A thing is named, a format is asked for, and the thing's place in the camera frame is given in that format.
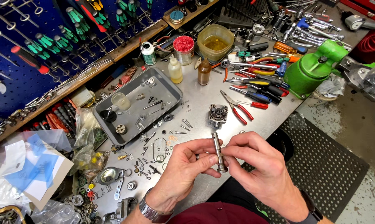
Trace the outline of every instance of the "gray metal tray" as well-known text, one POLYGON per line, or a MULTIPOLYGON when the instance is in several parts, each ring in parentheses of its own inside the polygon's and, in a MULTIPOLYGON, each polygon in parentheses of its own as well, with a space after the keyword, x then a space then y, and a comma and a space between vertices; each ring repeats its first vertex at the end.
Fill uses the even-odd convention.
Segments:
POLYGON ((160 69, 155 66, 151 66, 96 104, 94 106, 93 113, 102 129, 109 136, 111 142, 116 146, 123 146, 141 132, 151 128, 153 122, 166 114, 171 108, 178 104, 181 99, 182 91, 163 72, 161 72, 160 69), (141 85, 151 78, 154 79, 155 84, 144 84, 144 86, 141 85), (111 97, 115 93, 123 93, 127 96, 131 102, 131 107, 128 109, 129 114, 127 114, 127 111, 121 110, 111 103, 111 97), (138 98, 138 94, 141 93, 145 94, 145 98, 137 100, 136 98, 138 98), (164 110, 160 108, 160 104, 143 110, 148 105, 154 103, 150 102, 148 104, 150 96, 154 96, 158 99, 155 100, 155 102, 163 100, 163 103, 165 103, 164 110), (104 121, 99 115, 102 110, 107 110, 110 107, 112 107, 112 110, 116 113, 123 113, 120 115, 118 114, 117 119, 112 123, 104 121), (160 110, 153 114, 151 113, 157 109, 160 110), (146 119, 144 121, 140 120, 138 118, 140 115, 144 115, 146 119), (136 125, 137 123, 141 123, 144 128, 142 130, 138 130, 136 125), (115 132, 115 127, 117 127, 119 124, 123 124, 127 128, 127 132, 124 135, 120 135, 115 132))

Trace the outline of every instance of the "rubber floor mat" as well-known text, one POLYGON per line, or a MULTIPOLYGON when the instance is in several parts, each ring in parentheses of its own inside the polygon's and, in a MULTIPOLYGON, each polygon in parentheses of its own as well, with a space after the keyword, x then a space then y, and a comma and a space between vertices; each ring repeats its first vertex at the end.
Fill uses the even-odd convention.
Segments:
MULTIPOLYGON (((304 129, 290 128, 288 119, 280 126, 295 146, 287 169, 294 184, 308 192, 322 214, 335 222, 362 182, 369 164, 308 120, 305 122, 304 129)), ((254 169, 247 163, 242 167, 247 171, 254 169)), ((257 206, 268 214, 272 224, 286 223, 270 207, 261 202, 257 206)))

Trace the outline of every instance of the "black watch strap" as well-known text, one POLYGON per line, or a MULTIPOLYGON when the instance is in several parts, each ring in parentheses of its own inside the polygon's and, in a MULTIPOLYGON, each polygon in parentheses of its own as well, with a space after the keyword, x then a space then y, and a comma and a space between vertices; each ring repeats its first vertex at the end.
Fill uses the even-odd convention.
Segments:
POLYGON ((300 192, 301 192, 302 197, 305 200, 306 206, 309 209, 309 214, 306 217, 306 219, 301 221, 301 222, 289 221, 289 223, 290 224, 316 224, 316 223, 318 223, 320 220, 323 219, 323 215, 317 209, 317 207, 315 206, 313 201, 310 199, 310 196, 308 195, 308 193, 306 193, 306 191, 304 191, 304 190, 300 190, 300 192))

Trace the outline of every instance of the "concrete floor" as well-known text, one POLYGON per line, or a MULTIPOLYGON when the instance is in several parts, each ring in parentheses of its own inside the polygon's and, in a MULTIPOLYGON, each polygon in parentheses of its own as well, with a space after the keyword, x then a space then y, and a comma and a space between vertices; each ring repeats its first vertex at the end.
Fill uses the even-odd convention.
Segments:
POLYGON ((297 111, 335 139, 363 158, 370 169, 355 195, 336 221, 337 224, 375 224, 375 103, 362 94, 345 95, 317 107, 303 103, 297 111))

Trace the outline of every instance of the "brown glass bottle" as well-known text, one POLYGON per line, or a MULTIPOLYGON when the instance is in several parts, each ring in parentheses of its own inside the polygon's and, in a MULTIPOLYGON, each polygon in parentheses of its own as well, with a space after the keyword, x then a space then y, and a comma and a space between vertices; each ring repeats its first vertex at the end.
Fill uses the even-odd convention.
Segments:
POLYGON ((200 85, 206 85, 210 81, 210 72, 211 72, 211 64, 207 60, 204 61, 199 65, 198 75, 197 75, 197 82, 200 85))

